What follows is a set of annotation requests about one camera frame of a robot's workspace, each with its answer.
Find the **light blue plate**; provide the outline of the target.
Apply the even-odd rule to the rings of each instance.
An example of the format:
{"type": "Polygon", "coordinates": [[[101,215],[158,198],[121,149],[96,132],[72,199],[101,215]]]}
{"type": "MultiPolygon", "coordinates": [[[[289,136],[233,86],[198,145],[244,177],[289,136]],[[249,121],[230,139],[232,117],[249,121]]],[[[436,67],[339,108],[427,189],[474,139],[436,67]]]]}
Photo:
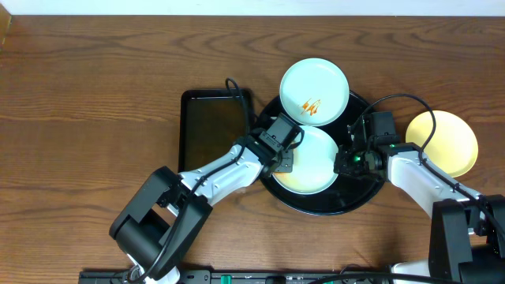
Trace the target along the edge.
{"type": "Polygon", "coordinates": [[[338,146],[329,134],[313,126],[302,125],[304,137],[295,138],[301,144],[293,150],[293,165],[289,173],[274,173],[273,178],[286,190],[312,195],[327,189],[338,175],[334,172],[338,146]]]}
{"type": "Polygon", "coordinates": [[[279,98],[285,112],[298,123],[322,126],[342,115],[350,100],[350,87],[333,62],[306,58],[284,73],[279,98]]]}

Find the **yellow plate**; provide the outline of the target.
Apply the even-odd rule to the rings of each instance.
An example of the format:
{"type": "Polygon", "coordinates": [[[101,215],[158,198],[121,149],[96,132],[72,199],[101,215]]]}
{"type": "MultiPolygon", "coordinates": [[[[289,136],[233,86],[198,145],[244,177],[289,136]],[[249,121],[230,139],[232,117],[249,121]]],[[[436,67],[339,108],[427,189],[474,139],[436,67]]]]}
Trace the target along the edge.
{"type": "MultiPolygon", "coordinates": [[[[456,178],[466,174],[478,157],[478,142],[470,126],[455,114],[433,111],[436,131],[424,152],[445,173],[456,178]]],[[[421,146],[432,131],[429,112],[416,116],[406,130],[406,142],[421,146]]]]}

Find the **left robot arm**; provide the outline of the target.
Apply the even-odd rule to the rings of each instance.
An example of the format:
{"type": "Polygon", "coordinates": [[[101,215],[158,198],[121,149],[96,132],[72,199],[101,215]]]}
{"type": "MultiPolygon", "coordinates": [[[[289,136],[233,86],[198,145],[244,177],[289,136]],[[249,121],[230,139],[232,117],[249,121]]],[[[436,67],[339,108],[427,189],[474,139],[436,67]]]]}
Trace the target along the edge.
{"type": "Polygon", "coordinates": [[[109,235],[133,261],[129,283],[175,283],[188,252],[215,204],[279,167],[283,152],[304,133],[241,137],[222,157],[196,170],[174,173],[163,166],[143,183],[109,235]]]}

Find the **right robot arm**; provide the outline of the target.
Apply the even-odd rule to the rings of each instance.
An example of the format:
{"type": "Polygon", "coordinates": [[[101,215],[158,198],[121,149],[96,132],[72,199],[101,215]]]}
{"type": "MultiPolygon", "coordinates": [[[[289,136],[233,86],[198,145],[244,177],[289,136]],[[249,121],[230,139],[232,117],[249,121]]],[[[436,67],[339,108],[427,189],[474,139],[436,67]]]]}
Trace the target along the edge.
{"type": "Polygon", "coordinates": [[[406,192],[430,217],[428,259],[397,263],[403,283],[420,277],[460,283],[504,281],[504,197],[485,196],[443,172],[422,148],[403,143],[390,112],[360,116],[347,127],[335,172],[386,181],[406,192]]]}

